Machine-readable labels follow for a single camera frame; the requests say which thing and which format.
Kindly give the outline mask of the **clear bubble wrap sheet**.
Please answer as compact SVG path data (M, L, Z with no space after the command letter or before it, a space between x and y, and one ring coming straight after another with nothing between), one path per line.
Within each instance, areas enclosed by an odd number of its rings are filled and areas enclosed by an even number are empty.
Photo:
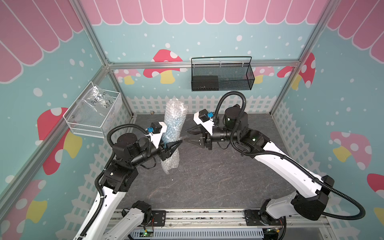
M163 134L162 140L165 144L180 140L181 131L188 113L188 106L177 98L172 98L166 104L164 123L167 131ZM179 150L175 150L172 156L162 162L162 168L168 175L171 169L179 166Z

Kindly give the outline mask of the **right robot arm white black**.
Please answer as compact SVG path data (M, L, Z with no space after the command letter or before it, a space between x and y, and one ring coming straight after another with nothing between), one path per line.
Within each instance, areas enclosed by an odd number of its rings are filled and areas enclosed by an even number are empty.
M295 191L279 199L267 199L258 212L264 225L273 219L299 215L311 221L321 216L339 220L360 220L366 215L364 207L348 195L334 189L334 179L321 177L306 169L281 151L266 135L249 128L245 96L237 91L224 94L214 112L203 109L194 114L195 127L187 130L187 142L211 150L213 143L225 142L241 156L247 156L269 167ZM358 208L352 216L342 216L325 211L329 194L333 193Z

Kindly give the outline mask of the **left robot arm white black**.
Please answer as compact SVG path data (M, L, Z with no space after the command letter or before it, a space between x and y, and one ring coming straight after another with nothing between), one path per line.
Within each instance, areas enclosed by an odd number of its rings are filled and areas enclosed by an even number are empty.
M124 240L131 238L131 232L142 227L153 230L155 217L150 204L135 202L114 227L107 230L115 209L120 204L132 183L138 176L138 167L149 160L169 159L182 141L164 143L162 135L167 125L152 123L148 129L136 124L124 124L111 129L107 141L112 155L95 179L98 196L87 214L76 240Z

